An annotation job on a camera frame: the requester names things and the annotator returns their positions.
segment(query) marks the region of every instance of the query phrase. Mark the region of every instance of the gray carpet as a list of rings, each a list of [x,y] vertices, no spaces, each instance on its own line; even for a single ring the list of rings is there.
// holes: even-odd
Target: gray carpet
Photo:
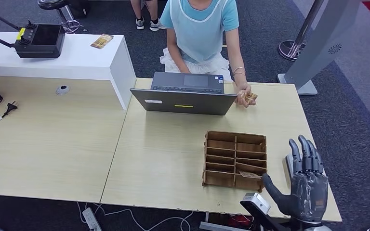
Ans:
[[[291,62],[276,50],[282,40],[293,39],[303,16],[291,0],[239,0],[241,51],[249,81],[275,82]],[[58,22],[55,12],[40,10],[34,0],[0,1],[0,15],[16,24]],[[162,71],[159,56],[165,33],[135,30],[128,1],[94,1],[92,11],[81,22],[90,34],[123,34],[138,77]],[[10,28],[0,23],[0,31]],[[364,231],[370,227],[370,113],[335,63],[314,78],[319,95],[301,97],[315,142],[325,162],[343,223],[329,223],[335,231]],[[119,206],[108,205],[107,212]],[[186,216],[183,211],[134,208],[138,221],[148,228],[169,216]],[[204,214],[191,217],[197,230]],[[129,214],[99,216],[105,231],[140,230]],[[155,230],[179,230],[180,221],[169,221]],[[80,222],[75,202],[0,196],[0,226],[8,231],[87,230]]]

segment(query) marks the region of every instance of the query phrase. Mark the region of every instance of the metal robot arm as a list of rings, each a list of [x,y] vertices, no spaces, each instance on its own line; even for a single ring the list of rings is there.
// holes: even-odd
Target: metal robot arm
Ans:
[[[263,198],[255,193],[240,202],[249,211],[265,230],[275,231],[328,231],[328,227],[321,224],[321,219],[327,207],[328,178],[322,174],[323,163],[317,149],[311,141],[299,136],[302,146],[303,159],[296,142],[289,140],[293,156],[293,175],[291,177],[290,195],[282,194],[273,184],[269,175],[263,175],[263,183],[279,210],[291,219],[283,225],[272,221],[263,210],[266,205]]]

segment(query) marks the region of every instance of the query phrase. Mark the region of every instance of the black stool seat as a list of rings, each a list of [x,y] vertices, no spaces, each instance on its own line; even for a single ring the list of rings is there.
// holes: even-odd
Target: black stool seat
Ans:
[[[68,5],[67,0],[38,0],[38,5],[44,10],[56,10]]]

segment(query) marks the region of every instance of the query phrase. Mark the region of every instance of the laptop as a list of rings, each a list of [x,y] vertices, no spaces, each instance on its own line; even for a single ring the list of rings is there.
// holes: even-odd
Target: laptop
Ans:
[[[151,89],[130,89],[147,111],[224,116],[236,99],[221,75],[156,72]]]

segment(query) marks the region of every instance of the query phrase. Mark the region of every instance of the laptop keyboard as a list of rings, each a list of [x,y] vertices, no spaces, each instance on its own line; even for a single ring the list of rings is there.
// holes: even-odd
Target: laptop keyboard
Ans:
[[[178,87],[164,87],[164,86],[154,86],[152,90],[173,90],[173,91],[188,91],[188,92],[201,92],[201,93],[212,93],[212,94],[222,93],[222,90],[219,90],[219,89],[178,88]]]

